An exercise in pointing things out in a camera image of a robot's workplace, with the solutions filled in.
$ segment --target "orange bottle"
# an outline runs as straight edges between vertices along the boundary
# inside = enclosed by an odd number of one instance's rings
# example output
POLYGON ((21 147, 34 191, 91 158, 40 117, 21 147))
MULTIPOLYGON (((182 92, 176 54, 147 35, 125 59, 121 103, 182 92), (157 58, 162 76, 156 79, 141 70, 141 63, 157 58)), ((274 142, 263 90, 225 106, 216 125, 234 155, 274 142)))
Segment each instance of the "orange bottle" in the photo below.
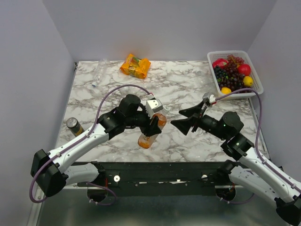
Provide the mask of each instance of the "orange bottle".
MULTIPOLYGON (((161 114, 161 113, 156 113, 153 115, 153 117, 157 116, 159 118, 159 121, 158 121, 158 126, 159 128, 162 130, 164 128, 164 126, 166 125, 167 123, 167 118, 165 115, 161 114)), ((159 134, 155 134, 151 137, 147 137, 145 136, 143 133, 140 135, 139 139, 138 139, 138 145, 140 147, 143 147, 143 148, 150 148, 150 146, 152 145, 152 143, 154 143, 154 141, 156 140, 157 136, 159 134)))

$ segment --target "clear plastic bottle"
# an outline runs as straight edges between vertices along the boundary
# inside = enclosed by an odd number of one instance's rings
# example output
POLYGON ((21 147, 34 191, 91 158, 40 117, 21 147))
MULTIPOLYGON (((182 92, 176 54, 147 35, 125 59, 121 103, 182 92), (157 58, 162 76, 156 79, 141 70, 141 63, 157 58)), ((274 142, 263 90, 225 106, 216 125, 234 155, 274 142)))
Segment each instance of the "clear plastic bottle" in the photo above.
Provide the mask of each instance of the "clear plastic bottle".
MULTIPOLYGON (((167 123, 167 118, 165 115, 161 114, 161 113, 156 113, 153 115, 153 117, 157 116, 159 118, 158 121, 158 126, 159 128, 162 130, 164 128, 164 126, 167 123)), ((157 136, 159 134, 155 134, 151 137, 147 137, 145 136, 143 133, 140 135, 139 139, 138 139, 138 145, 140 147, 143 147, 145 149, 150 148, 151 145, 154 143, 154 141, 156 140, 157 136)))
POLYGON ((100 79, 104 76, 108 69, 108 60, 103 59, 98 62, 97 67, 94 70, 94 76, 92 81, 92 86, 98 86, 100 79))

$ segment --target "basket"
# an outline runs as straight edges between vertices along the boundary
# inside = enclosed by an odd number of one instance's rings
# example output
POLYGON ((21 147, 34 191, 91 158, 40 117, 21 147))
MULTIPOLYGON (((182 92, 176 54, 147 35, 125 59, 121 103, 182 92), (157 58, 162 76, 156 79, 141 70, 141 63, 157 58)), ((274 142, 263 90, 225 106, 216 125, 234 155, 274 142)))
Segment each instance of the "basket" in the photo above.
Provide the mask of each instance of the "basket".
MULTIPOLYGON (((216 86, 216 93, 218 97, 223 96, 224 94, 221 92, 218 84, 217 84, 217 80, 213 71, 213 67, 212 67, 212 63, 217 60, 218 58, 223 58, 223 59, 227 59, 228 55, 234 55, 235 57, 241 57, 243 58, 243 60, 245 61, 246 64, 250 65, 251 67, 251 74, 250 77, 253 79, 253 85, 251 88, 253 88, 254 90, 256 90, 259 94, 263 93, 263 87, 262 84, 259 80, 258 74, 255 71, 255 68, 248 56, 248 54, 245 51, 240 51, 240 50, 230 50, 230 51, 215 51, 215 52, 210 52, 207 54, 207 58, 209 61, 209 66, 211 69, 211 73, 213 76, 213 80, 215 82, 215 86, 216 86)), ((229 97, 226 97, 222 100, 233 100, 233 99, 246 99, 249 97, 253 97, 255 96, 255 93, 237 93, 237 94, 232 94, 229 97)))

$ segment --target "robotic hand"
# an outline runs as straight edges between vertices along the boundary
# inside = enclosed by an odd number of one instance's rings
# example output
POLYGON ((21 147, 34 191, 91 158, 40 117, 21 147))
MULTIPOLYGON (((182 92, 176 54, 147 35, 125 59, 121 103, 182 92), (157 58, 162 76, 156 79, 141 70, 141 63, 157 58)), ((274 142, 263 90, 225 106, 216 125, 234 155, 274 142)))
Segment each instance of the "robotic hand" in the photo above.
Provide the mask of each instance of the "robotic hand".
POLYGON ((153 115, 162 110, 163 105, 153 95, 150 98, 151 100, 146 101, 144 106, 139 97, 128 94, 121 100, 118 107, 102 114, 97 123, 87 130, 88 133, 81 134, 67 144, 47 153, 43 149, 37 151, 33 158, 31 175, 36 177, 36 182, 45 196, 57 194, 66 185, 93 182, 103 177, 103 167, 97 162, 83 165, 72 164, 95 146, 112 139, 125 129, 140 127, 147 137, 161 133, 158 127, 158 117, 153 117, 153 115), (68 151, 62 153, 61 151, 66 147, 69 148, 68 151))
POLYGON ((190 128, 198 128, 225 140, 221 145, 223 151, 236 161, 251 169, 254 173, 227 160, 218 169, 221 177, 229 178, 260 196, 276 208, 277 214, 287 223, 297 226, 301 222, 301 183, 294 180, 258 150, 257 146, 243 136, 240 131, 244 124, 236 112, 226 112, 219 121, 205 115, 207 107, 215 104, 211 93, 203 96, 203 101, 192 108, 180 110, 179 114, 187 119, 171 121, 184 135, 190 128))

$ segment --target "white wall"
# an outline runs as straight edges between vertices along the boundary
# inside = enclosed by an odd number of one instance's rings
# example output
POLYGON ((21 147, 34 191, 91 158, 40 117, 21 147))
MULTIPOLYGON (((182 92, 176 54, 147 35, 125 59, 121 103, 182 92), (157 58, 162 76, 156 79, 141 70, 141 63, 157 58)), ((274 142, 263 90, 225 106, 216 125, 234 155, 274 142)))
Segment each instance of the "white wall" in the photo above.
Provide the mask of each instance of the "white wall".
POLYGON ((262 132, 270 157, 301 181, 300 0, 277 1, 248 54, 264 88, 262 132))
POLYGON ((276 0, 43 0, 76 60, 248 50, 276 0))
POLYGON ((0 21, 0 225, 24 226, 33 154, 55 146, 74 61, 41 0, 1 0, 0 21))

